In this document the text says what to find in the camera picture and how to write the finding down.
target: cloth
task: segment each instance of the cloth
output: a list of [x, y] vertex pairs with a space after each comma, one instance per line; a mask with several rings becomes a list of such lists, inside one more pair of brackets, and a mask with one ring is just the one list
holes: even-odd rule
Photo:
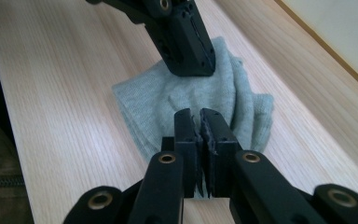
[[16, 149], [1, 129], [0, 223], [34, 223]]
[[[263, 151], [272, 124], [273, 98], [254, 94], [239, 58], [222, 37], [213, 39], [216, 69], [211, 77], [177, 77], [163, 61], [141, 75], [113, 86], [131, 135], [147, 161], [161, 150], [161, 138], [173, 136], [173, 115], [190, 108], [220, 112], [243, 149]], [[200, 117], [195, 117], [200, 126]]]

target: wooden table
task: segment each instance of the wooden table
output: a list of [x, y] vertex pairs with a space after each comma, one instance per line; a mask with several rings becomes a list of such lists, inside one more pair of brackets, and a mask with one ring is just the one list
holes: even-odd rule
[[[210, 36], [275, 98], [269, 159], [307, 192], [358, 191], [358, 83], [274, 1], [216, 2], [197, 1]], [[0, 0], [0, 78], [36, 223], [61, 223], [88, 189], [143, 178], [111, 86], [158, 60], [144, 27], [107, 5]], [[184, 222], [232, 222], [227, 200], [186, 200]]]

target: white wall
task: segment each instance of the white wall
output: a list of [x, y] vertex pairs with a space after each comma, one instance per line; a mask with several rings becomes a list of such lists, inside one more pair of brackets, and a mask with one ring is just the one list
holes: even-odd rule
[[358, 73], [358, 0], [283, 0]]

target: crumpled sock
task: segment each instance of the crumpled sock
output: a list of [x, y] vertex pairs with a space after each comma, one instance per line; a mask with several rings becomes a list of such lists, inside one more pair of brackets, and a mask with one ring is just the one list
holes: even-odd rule
[[161, 150], [161, 138], [173, 136], [173, 115], [190, 108], [220, 112], [243, 149], [263, 151], [272, 124], [273, 98], [254, 94], [241, 60], [227, 50], [222, 37], [212, 40], [216, 69], [211, 77], [177, 77], [163, 61], [141, 75], [113, 86], [119, 109], [135, 144], [145, 157]]

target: black plastic bracket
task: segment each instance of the black plastic bracket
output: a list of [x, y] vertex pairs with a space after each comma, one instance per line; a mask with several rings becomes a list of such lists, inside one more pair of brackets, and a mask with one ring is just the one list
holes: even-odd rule
[[105, 2], [144, 23], [169, 70], [179, 77], [209, 77], [215, 69], [211, 39], [194, 0], [88, 0]]
[[219, 112], [204, 108], [200, 117], [201, 135], [191, 111], [178, 111], [174, 137], [163, 137], [143, 180], [123, 192], [86, 192], [64, 223], [182, 223], [201, 167], [208, 195], [229, 198], [236, 223], [358, 223], [356, 192], [333, 184], [313, 195], [296, 189], [263, 154], [242, 150]]

